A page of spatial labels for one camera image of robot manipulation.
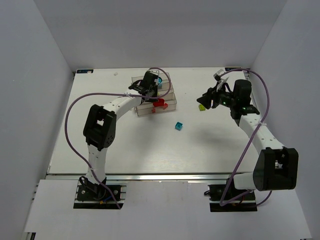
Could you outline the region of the green square lego brick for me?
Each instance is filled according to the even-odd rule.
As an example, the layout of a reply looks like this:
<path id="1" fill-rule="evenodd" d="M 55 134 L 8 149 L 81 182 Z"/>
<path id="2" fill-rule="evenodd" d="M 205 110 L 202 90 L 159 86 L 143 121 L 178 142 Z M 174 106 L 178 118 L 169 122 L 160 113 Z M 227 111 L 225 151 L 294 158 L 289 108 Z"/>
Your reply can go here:
<path id="1" fill-rule="evenodd" d="M 198 108 L 199 108 L 200 111 L 205 111 L 206 110 L 206 108 L 202 104 L 199 104 Z"/>

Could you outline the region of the blue rounded lego brick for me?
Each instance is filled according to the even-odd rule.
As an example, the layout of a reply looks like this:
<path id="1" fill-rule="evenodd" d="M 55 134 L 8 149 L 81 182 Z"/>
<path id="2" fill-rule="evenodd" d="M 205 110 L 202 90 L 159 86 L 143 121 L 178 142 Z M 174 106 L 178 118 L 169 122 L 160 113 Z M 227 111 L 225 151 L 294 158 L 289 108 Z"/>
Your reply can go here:
<path id="1" fill-rule="evenodd" d="M 162 78 L 159 77 L 159 78 L 158 78 L 158 84 L 157 84 L 157 86 L 158 86 L 159 89 L 162 89 L 162 81 L 163 81 Z"/>

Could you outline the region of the red rounded lego brick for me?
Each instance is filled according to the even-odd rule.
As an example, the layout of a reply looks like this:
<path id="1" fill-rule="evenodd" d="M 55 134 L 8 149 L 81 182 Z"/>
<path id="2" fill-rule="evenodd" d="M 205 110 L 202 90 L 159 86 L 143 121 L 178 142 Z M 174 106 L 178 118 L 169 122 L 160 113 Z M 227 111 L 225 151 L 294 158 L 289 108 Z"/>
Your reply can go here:
<path id="1" fill-rule="evenodd" d="M 165 105 L 165 100 L 163 98 L 157 99 L 157 101 L 152 103 L 154 107 L 163 107 Z"/>

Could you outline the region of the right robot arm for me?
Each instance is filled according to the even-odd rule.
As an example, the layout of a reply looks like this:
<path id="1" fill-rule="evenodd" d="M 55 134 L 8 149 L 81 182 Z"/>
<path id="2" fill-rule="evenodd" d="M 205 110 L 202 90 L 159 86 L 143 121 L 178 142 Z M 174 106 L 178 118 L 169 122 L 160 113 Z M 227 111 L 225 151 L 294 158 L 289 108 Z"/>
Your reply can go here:
<path id="1" fill-rule="evenodd" d="M 197 99 L 206 109 L 219 105 L 230 109 L 231 118 L 251 139 L 258 153 L 254 170 L 233 177 L 237 190 L 292 190 L 297 184 L 299 154 L 278 141 L 256 107 L 251 104 L 252 84 L 238 79 L 230 91 L 227 83 L 217 83 Z"/>

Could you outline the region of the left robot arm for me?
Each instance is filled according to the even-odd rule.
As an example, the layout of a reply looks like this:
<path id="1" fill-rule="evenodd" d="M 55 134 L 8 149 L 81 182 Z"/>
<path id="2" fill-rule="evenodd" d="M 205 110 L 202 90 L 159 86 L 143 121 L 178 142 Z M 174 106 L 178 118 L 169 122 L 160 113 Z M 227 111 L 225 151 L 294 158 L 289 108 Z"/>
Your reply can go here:
<path id="1" fill-rule="evenodd" d="M 158 71 L 148 70 L 141 81 L 135 81 L 128 87 L 124 96 L 119 96 L 104 105 L 91 106 L 85 122 L 83 135 L 88 148 L 88 167 L 85 177 L 93 184 L 104 183 L 105 164 L 108 147 L 116 136 L 116 123 L 124 114 L 141 105 L 158 93 Z"/>

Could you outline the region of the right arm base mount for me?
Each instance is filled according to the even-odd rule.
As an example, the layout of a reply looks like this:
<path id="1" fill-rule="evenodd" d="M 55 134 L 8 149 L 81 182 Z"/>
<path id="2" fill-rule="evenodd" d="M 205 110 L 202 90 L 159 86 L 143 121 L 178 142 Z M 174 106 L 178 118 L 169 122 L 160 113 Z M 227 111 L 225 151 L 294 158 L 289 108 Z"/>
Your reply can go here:
<path id="1" fill-rule="evenodd" d="M 246 190 L 238 190 L 233 184 L 230 185 L 226 192 L 224 202 L 235 198 L 230 203 L 220 206 L 220 200 L 225 190 L 225 184 L 211 184 L 208 185 L 203 195 L 209 198 L 210 212 L 212 213 L 240 213 L 240 212 L 257 212 L 256 196 L 253 192 L 244 194 Z"/>

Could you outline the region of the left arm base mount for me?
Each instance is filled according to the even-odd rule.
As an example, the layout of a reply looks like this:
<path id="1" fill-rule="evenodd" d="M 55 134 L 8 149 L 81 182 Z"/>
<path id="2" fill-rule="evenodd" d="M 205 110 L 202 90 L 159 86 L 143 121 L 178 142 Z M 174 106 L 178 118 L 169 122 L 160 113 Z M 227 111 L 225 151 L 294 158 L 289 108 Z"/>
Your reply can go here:
<path id="1" fill-rule="evenodd" d="M 126 198 L 126 185 L 107 185 L 112 194 L 102 185 L 92 183 L 81 176 L 77 183 L 74 197 L 74 209 L 86 210 L 120 210 Z"/>

